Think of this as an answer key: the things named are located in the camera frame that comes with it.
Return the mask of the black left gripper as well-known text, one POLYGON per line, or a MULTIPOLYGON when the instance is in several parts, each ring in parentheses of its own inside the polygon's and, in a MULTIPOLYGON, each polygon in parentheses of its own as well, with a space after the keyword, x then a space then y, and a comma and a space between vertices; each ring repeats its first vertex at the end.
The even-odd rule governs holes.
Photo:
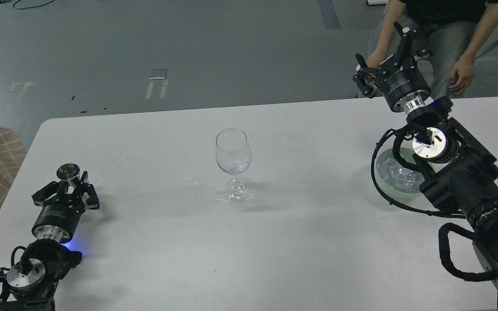
POLYGON ((41 207, 32 234, 37 239, 52 239, 59 244, 70 242, 85 210, 98 210, 99 198, 88 172, 72 181, 52 181, 32 195, 35 206, 41 207), (65 199, 69 185, 73 188, 69 202, 65 199))

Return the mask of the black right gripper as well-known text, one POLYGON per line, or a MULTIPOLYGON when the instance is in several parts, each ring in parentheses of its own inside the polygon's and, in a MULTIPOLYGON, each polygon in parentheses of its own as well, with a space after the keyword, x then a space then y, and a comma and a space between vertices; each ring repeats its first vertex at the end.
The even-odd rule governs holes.
POLYGON ((403 28, 398 22, 393 26, 400 36, 396 53, 383 61, 379 67, 368 67, 361 54, 356 53, 357 71, 352 77, 359 94, 373 98, 379 89, 393 112, 402 112, 407 97, 420 96, 426 100, 431 88, 417 69, 417 62, 429 61, 434 55, 428 45, 425 32, 420 29, 403 28))

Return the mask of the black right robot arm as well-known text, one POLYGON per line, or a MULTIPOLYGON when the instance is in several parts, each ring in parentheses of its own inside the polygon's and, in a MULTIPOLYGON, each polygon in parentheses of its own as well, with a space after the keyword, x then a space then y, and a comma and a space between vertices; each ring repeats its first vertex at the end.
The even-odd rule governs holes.
POLYGON ((435 211, 420 210, 397 201, 381 190, 375 175, 373 185, 389 202, 403 210, 429 216, 466 219, 472 230, 447 223, 438 231, 440 260, 444 269, 467 282, 493 283, 498 292, 498 167, 496 158, 455 118, 450 117, 453 102, 446 96, 426 104, 430 87, 417 68, 417 57, 431 55, 420 29, 393 27, 400 36, 396 52, 377 68, 367 65, 356 54, 358 68, 353 81, 361 93, 373 98, 384 96, 392 112, 404 112, 406 124, 389 129, 372 154, 375 165, 383 144, 393 136, 394 159, 411 171, 423 175, 420 192, 435 211), (450 256, 449 234, 454 232, 471 240, 482 273, 463 272, 450 256))

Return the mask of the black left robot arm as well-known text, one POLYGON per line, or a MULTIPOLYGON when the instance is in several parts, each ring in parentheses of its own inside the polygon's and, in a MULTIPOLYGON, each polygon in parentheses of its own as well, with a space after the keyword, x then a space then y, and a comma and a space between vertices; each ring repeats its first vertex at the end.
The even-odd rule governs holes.
POLYGON ((88 173, 67 163, 57 170, 57 181, 32 195, 41 208, 32 234, 35 241, 21 246, 19 260, 0 268, 0 311, 53 311, 59 281, 81 263, 82 253, 71 242, 80 218, 99 209, 99 199, 88 173))

